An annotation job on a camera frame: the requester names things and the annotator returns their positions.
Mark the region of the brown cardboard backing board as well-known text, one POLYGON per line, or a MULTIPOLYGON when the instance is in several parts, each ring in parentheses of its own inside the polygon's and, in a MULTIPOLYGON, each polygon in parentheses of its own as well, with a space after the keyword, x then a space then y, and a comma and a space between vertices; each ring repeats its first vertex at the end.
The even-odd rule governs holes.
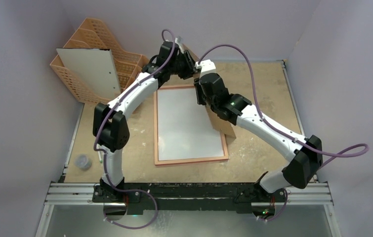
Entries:
MULTIPOLYGON (((189 53, 191 54, 191 56, 192 56, 192 58, 194 59, 195 62, 198 62, 199 57, 194 52, 192 52, 185 44, 182 44, 181 46, 183 47, 184 50, 189 51, 189 53)), ((194 81, 196 81, 199 78, 198 74, 194 75, 193 78, 194 78, 194 81)), ((233 129, 231 123, 228 122, 228 121, 220 119, 217 116, 217 114, 214 113, 210 109, 209 105, 204 105, 204 107, 206 109, 206 112, 208 114, 208 117, 209 117, 209 120, 210 120, 210 123, 211 123, 213 129, 221 132, 225 136, 228 136, 228 137, 231 137, 231 138, 235 139, 236 134, 234 132, 234 129, 233 129)))

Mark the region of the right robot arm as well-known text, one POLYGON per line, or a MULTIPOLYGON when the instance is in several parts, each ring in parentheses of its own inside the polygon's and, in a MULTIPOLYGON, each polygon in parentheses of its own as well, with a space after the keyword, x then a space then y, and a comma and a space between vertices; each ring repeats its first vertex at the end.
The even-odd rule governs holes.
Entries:
POLYGON ((275 191, 286 187, 306 188, 323 163, 320 154, 313 151, 322 146, 318 137, 297 134, 295 138, 288 138, 294 132, 258 114, 256 105, 246 97, 229 93, 217 73, 195 79, 194 87, 198 104, 209 106, 218 118, 258 136, 288 161, 286 166, 267 172, 257 180, 254 194, 258 200, 266 201, 275 191))

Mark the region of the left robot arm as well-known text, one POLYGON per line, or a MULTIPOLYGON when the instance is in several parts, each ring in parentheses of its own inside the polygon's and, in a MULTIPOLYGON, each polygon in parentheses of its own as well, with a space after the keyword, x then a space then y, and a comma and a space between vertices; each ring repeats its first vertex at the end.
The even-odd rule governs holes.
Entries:
POLYGON ((103 154, 104 173, 99 186, 110 201, 117 202, 124 197, 122 149, 130 137, 127 120, 172 75, 189 79, 198 73, 195 62, 194 56, 180 43, 165 41, 127 89, 108 104, 95 106, 93 148, 103 154))

